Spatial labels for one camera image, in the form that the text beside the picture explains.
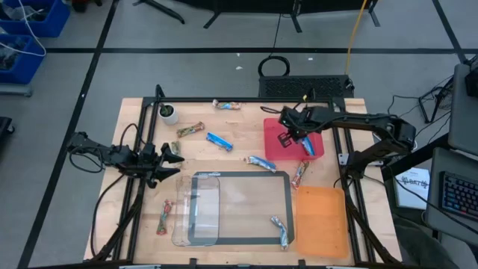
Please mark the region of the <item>blue plastic storage bin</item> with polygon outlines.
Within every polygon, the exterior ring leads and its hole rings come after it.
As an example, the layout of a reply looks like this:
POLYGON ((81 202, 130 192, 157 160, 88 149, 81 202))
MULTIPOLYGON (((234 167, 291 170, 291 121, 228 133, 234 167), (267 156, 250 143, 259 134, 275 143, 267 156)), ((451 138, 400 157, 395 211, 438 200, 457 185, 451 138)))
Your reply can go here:
POLYGON ((58 37, 69 14, 62 0, 3 0, 0 28, 9 34, 58 37))
POLYGON ((0 34, 0 83, 29 84, 44 56, 33 37, 0 34))

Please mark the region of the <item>orange translucent plastic tray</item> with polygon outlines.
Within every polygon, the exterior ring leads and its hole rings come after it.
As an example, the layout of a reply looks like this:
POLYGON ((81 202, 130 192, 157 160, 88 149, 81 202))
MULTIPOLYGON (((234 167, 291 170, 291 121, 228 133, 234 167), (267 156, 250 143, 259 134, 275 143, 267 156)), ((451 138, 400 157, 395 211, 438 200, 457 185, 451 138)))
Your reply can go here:
POLYGON ((297 194, 297 250, 306 256, 345 259, 350 247, 344 192, 302 186, 297 194))

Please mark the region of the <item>white printed booklet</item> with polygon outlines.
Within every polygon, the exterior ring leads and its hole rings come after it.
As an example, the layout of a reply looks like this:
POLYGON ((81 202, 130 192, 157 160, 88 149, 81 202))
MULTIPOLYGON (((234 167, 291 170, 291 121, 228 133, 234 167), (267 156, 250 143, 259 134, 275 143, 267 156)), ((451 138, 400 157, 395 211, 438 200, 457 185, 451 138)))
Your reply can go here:
POLYGON ((397 206, 425 210, 428 199, 430 175, 422 168, 411 168, 395 176, 394 189, 397 206))

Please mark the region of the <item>red green granola bar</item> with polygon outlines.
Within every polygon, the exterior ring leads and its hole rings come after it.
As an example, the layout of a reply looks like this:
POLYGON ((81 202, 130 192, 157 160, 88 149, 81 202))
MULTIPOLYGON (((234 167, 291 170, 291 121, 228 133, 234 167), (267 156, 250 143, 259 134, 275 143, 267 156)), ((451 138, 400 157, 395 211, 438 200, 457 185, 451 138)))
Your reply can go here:
POLYGON ((171 212, 173 207, 173 202, 171 200, 164 200, 161 209, 161 216, 158 223, 158 228, 156 230, 157 235, 166 235, 167 234, 167 216, 171 212))
POLYGON ((294 189, 298 189, 300 187, 300 184, 301 184, 301 181, 302 181, 302 178, 303 178, 303 175, 304 173, 306 172, 308 166, 310 165, 310 162, 309 161, 301 161, 297 170, 296 170, 296 173, 294 175, 294 178, 292 179, 291 181, 291 186, 294 188, 294 189))

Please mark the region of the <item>clear plastic tray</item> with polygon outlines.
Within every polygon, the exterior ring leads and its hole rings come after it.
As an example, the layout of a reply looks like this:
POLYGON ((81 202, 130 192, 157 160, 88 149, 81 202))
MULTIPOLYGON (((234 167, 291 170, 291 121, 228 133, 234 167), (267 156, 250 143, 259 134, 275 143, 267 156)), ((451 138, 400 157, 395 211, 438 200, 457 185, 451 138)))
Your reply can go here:
POLYGON ((219 179, 209 175, 183 177, 176 189, 172 243, 177 247, 216 244, 220 225, 219 179))

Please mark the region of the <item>grey office chair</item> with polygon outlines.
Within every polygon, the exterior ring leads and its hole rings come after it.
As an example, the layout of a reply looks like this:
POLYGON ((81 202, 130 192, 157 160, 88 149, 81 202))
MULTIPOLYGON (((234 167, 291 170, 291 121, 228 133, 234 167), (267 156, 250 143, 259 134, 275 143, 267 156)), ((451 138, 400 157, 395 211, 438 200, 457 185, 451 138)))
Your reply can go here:
POLYGON ((449 235, 431 236, 430 229, 393 215, 403 260, 409 265, 435 269, 478 269, 478 247, 449 235))

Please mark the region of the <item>blue green orange granola bar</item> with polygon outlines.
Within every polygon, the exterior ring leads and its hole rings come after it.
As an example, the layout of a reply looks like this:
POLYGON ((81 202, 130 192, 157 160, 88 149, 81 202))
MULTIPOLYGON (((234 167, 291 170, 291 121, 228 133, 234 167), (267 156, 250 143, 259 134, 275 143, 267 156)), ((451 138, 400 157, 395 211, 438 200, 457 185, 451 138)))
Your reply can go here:
POLYGON ((269 162, 269 161, 267 161, 263 158, 260 158, 258 156, 254 156, 254 155, 248 156, 244 159, 244 161, 247 164, 253 164, 255 166, 262 167, 266 170, 269 170, 272 173, 276 172, 276 165, 273 162, 269 162))
POLYGON ((239 102, 220 102, 217 99, 214 99, 212 105, 220 110, 240 110, 241 103, 239 102))
POLYGON ((279 228, 279 242, 282 250, 288 248, 288 231, 283 222, 279 219, 278 216, 273 215, 270 220, 272 223, 279 228))

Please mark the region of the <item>black-bordered silicone baking mat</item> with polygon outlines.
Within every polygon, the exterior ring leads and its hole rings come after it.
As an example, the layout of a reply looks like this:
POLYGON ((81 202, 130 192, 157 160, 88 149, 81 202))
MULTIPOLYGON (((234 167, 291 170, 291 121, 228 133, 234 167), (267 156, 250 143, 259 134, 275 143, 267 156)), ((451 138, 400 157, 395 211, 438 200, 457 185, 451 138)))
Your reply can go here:
POLYGON ((275 215, 295 239, 289 175, 284 171, 201 172, 220 181, 219 237, 214 245, 280 245, 275 215))

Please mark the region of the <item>black perforated computer case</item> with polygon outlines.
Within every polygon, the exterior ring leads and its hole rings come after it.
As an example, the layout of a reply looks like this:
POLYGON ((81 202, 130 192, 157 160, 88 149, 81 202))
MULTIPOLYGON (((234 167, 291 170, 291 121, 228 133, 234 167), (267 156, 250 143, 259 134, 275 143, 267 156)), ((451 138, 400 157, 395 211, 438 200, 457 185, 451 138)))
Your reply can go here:
POLYGON ((261 98, 299 98, 313 90, 320 98, 353 98, 355 87, 347 75, 262 76, 258 96, 261 98))

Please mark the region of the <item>black keyboard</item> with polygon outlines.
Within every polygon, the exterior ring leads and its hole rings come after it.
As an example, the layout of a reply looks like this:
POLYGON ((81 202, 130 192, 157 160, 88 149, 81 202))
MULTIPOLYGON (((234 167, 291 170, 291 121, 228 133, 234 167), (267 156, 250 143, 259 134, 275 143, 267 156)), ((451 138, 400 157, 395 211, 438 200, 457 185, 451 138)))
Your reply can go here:
POLYGON ((440 183, 441 208, 478 222, 478 181, 444 171, 440 183))

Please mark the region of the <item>brown green granola bar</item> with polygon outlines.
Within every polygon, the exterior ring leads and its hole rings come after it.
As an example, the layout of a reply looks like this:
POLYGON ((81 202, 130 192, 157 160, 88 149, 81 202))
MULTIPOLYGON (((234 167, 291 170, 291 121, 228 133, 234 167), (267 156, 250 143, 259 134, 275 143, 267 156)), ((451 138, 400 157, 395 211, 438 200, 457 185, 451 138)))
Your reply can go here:
POLYGON ((181 137, 185 137, 187 135, 191 135, 193 133, 202 131, 204 128, 205 128, 205 124, 203 122, 198 122, 197 124, 193 126, 189 126, 183 129, 178 129, 176 131, 176 134, 178 138, 181 138, 181 137))
MULTIPOLYGON (((180 156, 181 157, 181 144, 178 140, 175 140, 173 141, 171 144, 170 144, 170 148, 171 148, 171 152, 174 154, 174 155, 177 155, 177 156, 180 156)), ((181 162, 176 162, 173 164, 174 168, 181 168, 182 167, 182 163, 181 162)))

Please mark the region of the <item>white pot with plant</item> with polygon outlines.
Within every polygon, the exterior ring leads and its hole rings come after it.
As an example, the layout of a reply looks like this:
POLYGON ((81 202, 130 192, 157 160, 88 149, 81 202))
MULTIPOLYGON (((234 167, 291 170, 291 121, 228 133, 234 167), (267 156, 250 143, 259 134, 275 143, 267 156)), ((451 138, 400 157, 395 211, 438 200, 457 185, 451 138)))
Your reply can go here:
POLYGON ((158 114, 164 123, 168 126, 175 125, 179 120, 175 107, 167 103, 160 103, 159 106, 158 114))

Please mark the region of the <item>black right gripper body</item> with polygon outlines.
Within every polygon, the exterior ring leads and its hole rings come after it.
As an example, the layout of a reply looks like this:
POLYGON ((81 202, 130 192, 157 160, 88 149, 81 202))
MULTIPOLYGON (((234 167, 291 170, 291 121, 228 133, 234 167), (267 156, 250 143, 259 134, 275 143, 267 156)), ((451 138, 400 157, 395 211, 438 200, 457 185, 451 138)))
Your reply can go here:
POLYGON ((307 112, 298 112, 294 108, 284 106, 279 115, 279 123, 287 128, 293 140, 300 140, 314 131, 314 124, 306 121, 307 112))

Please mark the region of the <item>black room divider screen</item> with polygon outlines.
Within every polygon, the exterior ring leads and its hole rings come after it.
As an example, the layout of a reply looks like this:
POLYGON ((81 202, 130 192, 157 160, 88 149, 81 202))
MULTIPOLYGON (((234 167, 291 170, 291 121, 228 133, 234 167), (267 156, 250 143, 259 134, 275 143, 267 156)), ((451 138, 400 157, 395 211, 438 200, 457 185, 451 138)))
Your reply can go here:
POLYGON ((221 13, 277 13, 288 14, 297 33, 302 29, 297 17, 306 13, 335 12, 345 10, 360 10, 365 3, 366 10, 376 27, 379 20, 374 13, 378 0, 176 0, 199 9, 210 10, 214 13, 204 25, 209 28, 221 13))

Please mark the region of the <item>blue wrapper granola bar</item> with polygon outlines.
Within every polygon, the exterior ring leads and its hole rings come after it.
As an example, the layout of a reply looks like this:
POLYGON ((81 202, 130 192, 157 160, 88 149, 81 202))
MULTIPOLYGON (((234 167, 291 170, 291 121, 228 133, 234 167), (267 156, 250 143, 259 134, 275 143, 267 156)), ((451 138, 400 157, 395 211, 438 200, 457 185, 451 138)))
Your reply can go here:
POLYGON ((302 138, 301 144, 307 155, 315 156, 314 146, 309 137, 302 138))
POLYGON ((211 132, 207 133, 206 140, 214 143, 218 147, 226 150, 227 152, 230 152, 233 149, 233 145, 231 143, 211 132))

